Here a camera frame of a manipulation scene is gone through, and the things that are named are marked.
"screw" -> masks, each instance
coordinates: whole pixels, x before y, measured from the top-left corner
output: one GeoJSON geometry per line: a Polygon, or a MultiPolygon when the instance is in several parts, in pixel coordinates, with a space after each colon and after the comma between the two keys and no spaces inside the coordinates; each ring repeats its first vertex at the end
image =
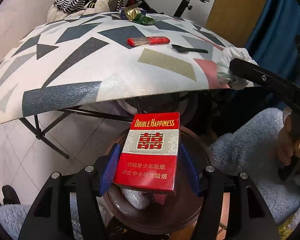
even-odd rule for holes
{"type": "Polygon", "coordinates": [[[86,172],[92,172],[92,171],[94,170],[94,167],[91,166],[91,165],[89,165],[89,166],[85,167],[84,170],[85,170],[86,172]]]}
{"type": "Polygon", "coordinates": [[[242,179],[247,179],[247,178],[248,178],[248,174],[245,173],[245,172],[241,172],[241,173],[240,173],[240,177],[241,177],[242,179]]]}
{"type": "Polygon", "coordinates": [[[207,166],[206,171],[207,172],[214,172],[214,167],[213,166],[207,166]]]}
{"type": "Polygon", "coordinates": [[[51,178],[56,179],[59,176],[60,176],[60,174],[58,172],[54,172],[54,173],[52,173],[51,178]]]}

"red cigarette pack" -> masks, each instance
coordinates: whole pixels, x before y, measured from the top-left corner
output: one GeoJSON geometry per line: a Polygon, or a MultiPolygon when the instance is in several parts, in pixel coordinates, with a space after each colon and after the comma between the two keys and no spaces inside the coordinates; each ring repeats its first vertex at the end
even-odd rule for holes
{"type": "Polygon", "coordinates": [[[179,113],[136,114],[113,182],[134,190],[174,191],[179,147],[179,113]]]}

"table leg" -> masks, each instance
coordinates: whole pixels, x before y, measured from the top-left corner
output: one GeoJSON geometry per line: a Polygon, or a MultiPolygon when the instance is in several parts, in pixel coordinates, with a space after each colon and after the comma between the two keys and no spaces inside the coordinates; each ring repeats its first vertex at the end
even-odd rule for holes
{"type": "Polygon", "coordinates": [[[50,142],[47,138],[45,138],[41,129],[39,128],[38,116],[34,116],[34,120],[37,128],[35,128],[26,118],[20,118],[20,121],[36,136],[37,139],[42,140],[46,145],[54,149],[56,152],[61,154],[66,159],[69,159],[69,155],[60,150],[57,146],[55,146],[52,142],[50,142]]]}

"green wrapper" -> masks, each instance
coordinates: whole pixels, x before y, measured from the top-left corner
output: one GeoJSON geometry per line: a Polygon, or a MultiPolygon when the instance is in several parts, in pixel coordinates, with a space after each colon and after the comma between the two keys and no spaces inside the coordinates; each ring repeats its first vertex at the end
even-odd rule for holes
{"type": "Polygon", "coordinates": [[[132,20],[134,23],[139,23],[143,25],[151,24],[155,21],[155,19],[151,17],[144,16],[142,13],[138,13],[137,16],[132,20]]]}

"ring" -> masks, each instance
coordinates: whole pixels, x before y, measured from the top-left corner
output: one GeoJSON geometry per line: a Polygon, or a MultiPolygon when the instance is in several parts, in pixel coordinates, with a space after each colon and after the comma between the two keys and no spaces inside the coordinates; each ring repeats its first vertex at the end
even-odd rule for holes
{"type": "MultiPolygon", "coordinates": [[[[299,150],[299,149],[300,149],[300,140],[299,140],[299,146],[298,146],[298,150],[299,150]]],[[[297,150],[297,151],[298,151],[298,150],[297,150]]]]}

